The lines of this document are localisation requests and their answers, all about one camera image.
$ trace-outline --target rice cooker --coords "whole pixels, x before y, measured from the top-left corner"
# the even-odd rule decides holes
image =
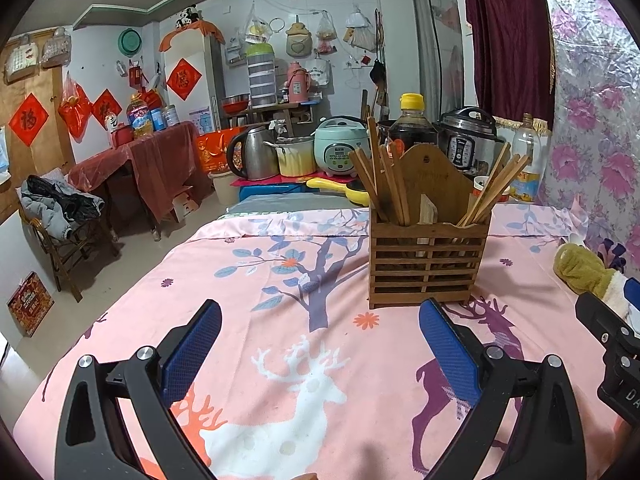
[[[489,174],[504,143],[491,114],[469,106],[442,114],[436,125],[440,149],[456,168],[469,177]]]
[[[362,148],[367,158],[371,158],[365,123],[356,117],[340,115],[321,120],[315,137],[316,164],[329,176],[357,176],[349,159],[349,154],[356,148]]]

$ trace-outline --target pressure cooker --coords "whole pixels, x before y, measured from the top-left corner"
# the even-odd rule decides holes
[[[438,145],[456,168],[469,177],[489,174],[504,143],[491,114],[468,106],[442,114],[436,126]]]

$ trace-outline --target red diamond-shaped paper decoration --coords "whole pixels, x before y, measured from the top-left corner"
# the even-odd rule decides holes
[[[109,92],[109,90],[105,90],[104,92],[102,92],[102,94],[100,94],[100,97],[98,97],[95,100],[95,103],[92,105],[92,113],[94,114],[94,117],[98,119],[100,126],[102,126],[105,130],[107,129],[104,126],[105,115],[109,112],[113,112],[114,114],[119,115],[121,111],[122,108],[120,107],[116,99],[111,95],[111,92]]]
[[[48,118],[49,114],[36,99],[36,96],[29,94],[9,121],[9,126],[22,142],[31,146],[33,139],[36,138]]]
[[[174,71],[171,72],[166,85],[178,94],[178,97],[183,101],[187,100],[187,97],[193,90],[196,83],[200,80],[202,74],[198,72],[191,64],[182,58],[178,61]]]

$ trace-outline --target blue gripper pad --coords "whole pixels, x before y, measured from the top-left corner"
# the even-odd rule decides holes
[[[456,333],[431,300],[420,306],[420,330],[436,357],[442,373],[449,381],[453,393],[460,400],[475,406],[480,398],[478,366],[465,350]]]
[[[640,283],[635,278],[629,278],[625,283],[625,298],[634,307],[640,310]]]
[[[161,345],[181,336],[162,366],[160,396],[166,407],[184,399],[221,328],[220,306],[207,300],[186,326],[176,327],[165,336]]]

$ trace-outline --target soy sauce bottle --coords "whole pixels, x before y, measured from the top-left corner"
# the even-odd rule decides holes
[[[421,142],[438,144],[438,133],[424,116],[424,98],[421,94],[402,94],[400,108],[402,114],[388,133],[388,142],[396,145],[399,155]]]

